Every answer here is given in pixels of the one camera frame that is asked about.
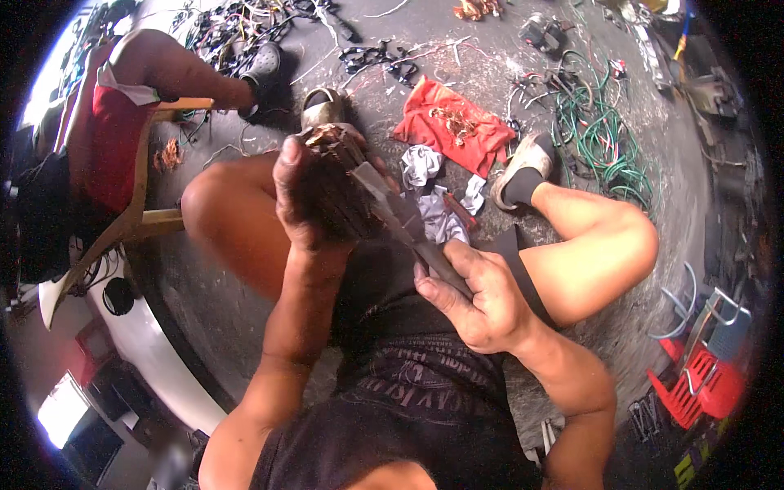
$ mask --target black sock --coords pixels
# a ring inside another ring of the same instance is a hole
[[[544,150],[552,162],[555,162],[555,147],[553,147],[549,133],[545,132],[539,135],[534,143]],[[518,170],[506,185],[501,193],[501,199],[507,206],[514,206],[521,202],[530,206],[534,191],[544,181],[545,179],[539,170],[533,167],[524,167]]]
[[[512,180],[501,192],[501,199],[507,206],[514,206],[521,202],[531,205],[534,190],[544,182],[544,177],[539,170],[533,167],[523,167],[514,174]]]

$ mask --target green wire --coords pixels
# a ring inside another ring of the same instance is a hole
[[[204,118],[201,119],[201,122],[198,123],[198,126],[196,126],[196,129],[194,129],[193,132],[185,138],[185,140],[180,140],[179,138],[177,139],[177,143],[180,146],[186,145],[186,144],[190,143],[193,140],[193,137],[196,136],[196,133],[198,132],[198,130],[201,129],[201,127],[204,125],[205,122],[207,122],[207,112],[208,111],[204,111]],[[183,119],[188,121],[188,120],[192,119],[195,115],[196,115],[196,111],[191,111],[189,113],[183,113]],[[185,132],[182,130],[182,128],[180,128],[180,134],[185,134]]]
[[[651,162],[638,161],[639,145],[634,134],[615,107],[605,102],[604,89],[610,79],[610,69],[600,77],[582,53],[573,49],[564,51],[561,66],[568,62],[567,58],[575,58],[587,66],[593,75],[593,83],[586,82],[590,91],[581,85],[571,95],[564,90],[555,95],[556,116],[551,128],[553,145],[563,147],[574,143],[577,155],[590,168],[601,193],[624,201],[635,201],[653,220],[661,203],[661,184],[658,185],[659,195],[654,206],[652,199],[656,193],[648,178]],[[560,142],[555,137],[556,131],[561,131]],[[661,167],[653,163],[661,183]],[[564,170],[567,184],[571,187],[565,163]]]

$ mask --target red cloth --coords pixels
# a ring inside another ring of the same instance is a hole
[[[120,213],[131,203],[142,128],[159,103],[137,106],[124,93],[96,86],[93,96],[93,154],[87,195]]]
[[[466,138],[465,144],[460,147],[455,145],[455,137],[447,131],[446,121],[428,114],[430,109],[437,107],[462,111],[466,120],[477,123],[477,135]],[[496,159],[506,161],[506,144],[514,138],[514,131],[498,116],[483,111],[441,83],[422,76],[403,107],[403,122],[395,128],[393,136],[404,143],[427,145],[487,179]]]

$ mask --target foot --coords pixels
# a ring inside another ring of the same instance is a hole
[[[553,171],[555,148],[546,132],[532,132],[514,152],[504,173],[493,184],[490,195],[499,208],[517,209],[521,203],[531,205],[536,187]]]
[[[256,57],[248,71],[240,75],[251,86],[256,105],[243,107],[238,111],[240,117],[248,119],[259,111],[264,97],[278,83],[281,73],[281,48],[276,42],[265,42],[259,47]]]
[[[343,100],[332,89],[314,89],[305,96],[302,109],[302,129],[328,123],[343,122]]]

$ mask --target sandal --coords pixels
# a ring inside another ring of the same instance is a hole
[[[302,107],[302,129],[343,122],[343,99],[333,89],[311,90]]]
[[[517,205],[510,206],[503,202],[503,190],[518,170],[524,167],[533,167],[534,169],[539,170],[539,173],[542,174],[542,177],[544,177],[545,180],[547,180],[547,177],[550,176],[550,173],[553,171],[553,155],[549,155],[544,148],[536,143],[536,140],[543,136],[550,138],[549,134],[541,131],[532,132],[523,138],[517,146],[514,156],[506,167],[506,170],[503,171],[501,177],[495,180],[495,183],[490,190],[490,197],[492,197],[495,205],[500,209],[503,209],[504,211],[513,211],[517,209]]]

